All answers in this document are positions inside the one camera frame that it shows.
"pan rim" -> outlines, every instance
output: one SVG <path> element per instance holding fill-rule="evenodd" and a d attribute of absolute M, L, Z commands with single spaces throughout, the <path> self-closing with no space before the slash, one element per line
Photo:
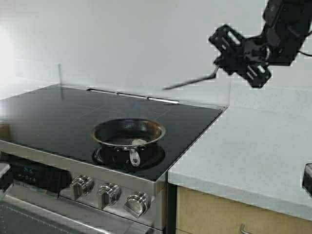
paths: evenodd
<path fill-rule="evenodd" d="M 130 121 L 146 121 L 146 122 L 150 122 L 150 123 L 153 123 L 155 125 L 157 125 L 157 127 L 160 129 L 161 131 L 161 134 L 151 140 L 151 141 L 148 141 L 144 144 L 140 144 L 140 145 L 118 145 L 118 144 L 112 144 L 112 143 L 109 143 L 109 142 L 106 142 L 106 141 L 101 141 L 100 139 L 98 139 L 96 137 L 96 132 L 97 130 L 100 128 L 100 126 L 104 125 L 104 124 L 107 124 L 109 122 L 115 122 L 115 121 L 125 121 L 125 120 L 130 120 Z M 149 145 L 149 144 L 153 144 L 153 143 L 156 143 L 157 141 L 159 141 L 160 139 L 162 139 L 166 134 L 166 128 L 161 125 L 160 123 L 154 121 L 154 120 L 149 120 L 149 119 L 144 119 L 144 118 L 117 118 L 117 119 L 112 119 L 112 120 L 109 120 L 107 122 L 103 122 L 103 123 L 99 123 L 98 125 L 96 125 L 93 129 L 92 129 L 92 132 L 91 132 L 91 137 L 98 143 L 102 144 L 102 145 L 106 145 L 106 146 L 110 146 L 110 147 L 122 147 L 122 148 L 125 148 L 125 149 L 135 149 L 135 148 L 138 148 L 138 147 L 143 147 L 143 146 L 146 146 L 146 145 Z"/>

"cable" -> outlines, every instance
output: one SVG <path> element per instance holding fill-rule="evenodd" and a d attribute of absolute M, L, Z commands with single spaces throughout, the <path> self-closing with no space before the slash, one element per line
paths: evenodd
<path fill-rule="evenodd" d="M 302 52 L 302 51 L 300 51 L 300 50 L 299 50 L 299 53 L 301 53 L 301 54 L 304 55 L 304 56 L 312 57 L 312 54 L 307 54 L 307 53 Z"/>
<path fill-rule="evenodd" d="M 312 35 L 312 30 L 308 33 L 307 37 L 309 37 L 311 35 Z M 312 57 L 312 54 L 308 54 L 308 53 L 302 52 L 301 50 L 299 50 L 299 53 L 302 54 L 302 55 L 308 56 L 308 57 Z"/>

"oven door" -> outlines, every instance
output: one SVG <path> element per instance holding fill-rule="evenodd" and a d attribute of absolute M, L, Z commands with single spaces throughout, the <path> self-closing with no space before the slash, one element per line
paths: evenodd
<path fill-rule="evenodd" d="M 65 198 L 14 185 L 0 203 L 7 234 L 162 234 L 133 221 Z"/>

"black glass cooktop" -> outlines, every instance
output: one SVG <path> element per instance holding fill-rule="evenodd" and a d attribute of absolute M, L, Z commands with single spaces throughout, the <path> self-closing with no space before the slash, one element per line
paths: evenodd
<path fill-rule="evenodd" d="M 96 164 L 93 154 L 99 144 L 91 137 L 93 127 L 117 118 L 154 120 L 166 128 L 157 144 L 162 153 L 155 153 L 158 160 L 147 160 L 146 167 L 137 170 L 113 163 L 103 167 L 155 181 L 220 114 L 215 109 L 56 85 L 0 101 L 0 139 Z"/>

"metal spatula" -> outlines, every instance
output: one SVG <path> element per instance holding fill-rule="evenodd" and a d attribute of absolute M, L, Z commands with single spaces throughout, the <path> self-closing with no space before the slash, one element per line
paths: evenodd
<path fill-rule="evenodd" d="M 200 77 L 200 78 L 192 79 L 192 80 L 189 80 L 189 81 L 186 81 L 186 82 L 183 82 L 183 83 L 179 83 L 179 84 L 175 84 L 175 85 L 172 85 L 172 86 L 168 86 L 168 87 L 163 88 L 163 90 L 176 89 L 176 88 L 179 88 L 179 87 L 182 87 L 182 86 L 186 86 L 186 85 L 189 85 L 189 84 L 195 84 L 195 83 L 198 83 L 198 82 L 202 82 L 204 80 L 215 79 L 218 70 L 219 70 L 219 66 L 215 67 L 214 72 L 211 75 L 209 75 L 209 76 Z"/>

